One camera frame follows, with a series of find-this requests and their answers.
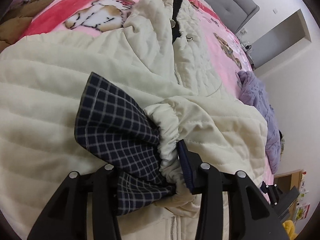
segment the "gray upholstered headboard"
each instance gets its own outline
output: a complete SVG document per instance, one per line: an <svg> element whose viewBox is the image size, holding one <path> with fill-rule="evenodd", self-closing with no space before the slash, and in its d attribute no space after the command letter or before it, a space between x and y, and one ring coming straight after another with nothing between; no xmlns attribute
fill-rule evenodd
<svg viewBox="0 0 320 240"><path fill-rule="evenodd" d="M259 11L252 0L205 0L223 23L237 33Z"/></svg>

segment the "jacket zipper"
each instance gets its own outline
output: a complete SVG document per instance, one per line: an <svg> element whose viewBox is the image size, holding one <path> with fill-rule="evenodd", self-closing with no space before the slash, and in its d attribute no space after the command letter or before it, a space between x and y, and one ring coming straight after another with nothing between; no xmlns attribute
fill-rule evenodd
<svg viewBox="0 0 320 240"><path fill-rule="evenodd" d="M176 80L177 80L178 85L180 85L180 81L179 81L179 79L178 79L178 76L177 76L177 74L176 74L176 71L174 71L174 76L176 77Z"/></svg>
<svg viewBox="0 0 320 240"><path fill-rule="evenodd" d="M174 240L174 225L176 223L176 218L175 217L172 217L171 218L171 228L170 228L170 240Z"/></svg>

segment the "jacket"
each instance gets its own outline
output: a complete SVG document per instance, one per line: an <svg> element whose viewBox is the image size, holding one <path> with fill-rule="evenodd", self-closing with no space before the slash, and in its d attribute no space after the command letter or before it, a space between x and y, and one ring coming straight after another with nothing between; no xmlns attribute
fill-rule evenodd
<svg viewBox="0 0 320 240"><path fill-rule="evenodd" d="M159 126L160 171L177 188L118 217L124 240L195 238L201 196L184 185L178 140L220 171L244 170L262 182L266 121L225 91L188 0L181 0L174 43L172 15L173 0L140 0L124 28L95 38L76 31L27 36L0 54L0 209L23 240L69 172L104 165L74 138L91 72L124 90Z"/></svg>

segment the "purple plush fabric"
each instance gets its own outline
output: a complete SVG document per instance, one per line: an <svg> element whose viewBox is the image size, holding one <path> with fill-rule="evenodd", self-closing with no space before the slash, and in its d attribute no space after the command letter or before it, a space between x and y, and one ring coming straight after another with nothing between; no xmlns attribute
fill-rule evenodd
<svg viewBox="0 0 320 240"><path fill-rule="evenodd" d="M242 83L239 100L246 105L257 108L267 121L266 155L268 156L271 172L275 174L280 163L280 134L275 112L269 104L265 85L251 71L240 71L238 75Z"/></svg>

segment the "bed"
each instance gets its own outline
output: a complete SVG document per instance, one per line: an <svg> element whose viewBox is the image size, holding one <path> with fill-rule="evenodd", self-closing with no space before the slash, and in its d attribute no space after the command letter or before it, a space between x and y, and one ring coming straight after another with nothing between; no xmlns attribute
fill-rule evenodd
<svg viewBox="0 0 320 240"><path fill-rule="evenodd" d="M93 28L90 23L76 26L75 17L73 17L79 11L84 11L85 13L85 10L92 5L93 1L95 0L56 0L33 20L22 37L68 29L71 32L84 32L93 37L99 36L102 30L108 29ZM117 1L126 8L130 8L139 0ZM237 72L240 69L245 71L252 70L234 33L258 11L259 7L252 0L189 1L196 11L205 34L210 61L220 75L228 92L237 98L241 89ZM61 12L61 8L67 8L64 10L65 14L58 13ZM273 176L271 175L267 158L265 167L264 181L270 184L273 182Z"/></svg>

